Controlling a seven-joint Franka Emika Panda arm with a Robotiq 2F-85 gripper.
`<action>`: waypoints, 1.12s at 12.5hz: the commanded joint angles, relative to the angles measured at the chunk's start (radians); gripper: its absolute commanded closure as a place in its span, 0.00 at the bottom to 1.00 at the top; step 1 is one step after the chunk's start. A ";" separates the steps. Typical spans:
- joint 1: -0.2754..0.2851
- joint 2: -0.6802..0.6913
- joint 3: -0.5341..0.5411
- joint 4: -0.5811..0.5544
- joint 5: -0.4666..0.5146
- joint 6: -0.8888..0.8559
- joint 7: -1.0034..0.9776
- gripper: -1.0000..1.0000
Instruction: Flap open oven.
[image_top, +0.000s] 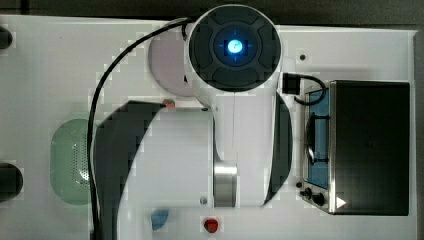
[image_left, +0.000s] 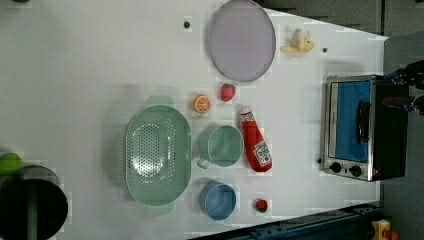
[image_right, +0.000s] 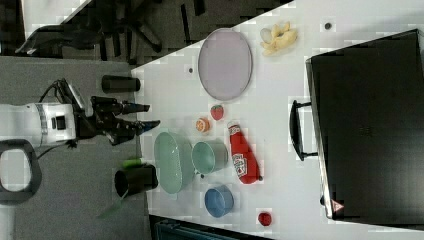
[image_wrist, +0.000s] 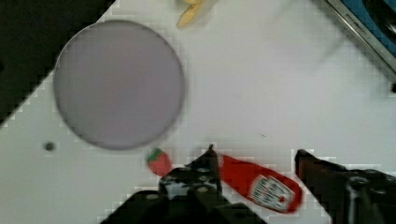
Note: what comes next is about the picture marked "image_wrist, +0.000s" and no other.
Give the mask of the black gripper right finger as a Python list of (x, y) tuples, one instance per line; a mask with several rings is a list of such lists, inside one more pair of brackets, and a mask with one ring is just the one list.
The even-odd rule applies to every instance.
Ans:
[(396, 182), (374, 169), (347, 169), (297, 151), (295, 173), (332, 224), (396, 224)]

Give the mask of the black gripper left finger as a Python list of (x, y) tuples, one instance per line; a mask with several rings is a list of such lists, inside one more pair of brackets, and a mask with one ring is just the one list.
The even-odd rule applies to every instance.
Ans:
[(159, 192), (172, 201), (187, 196), (191, 189), (206, 186), (222, 193), (218, 154), (213, 144), (191, 163), (174, 168), (163, 176), (159, 181)]

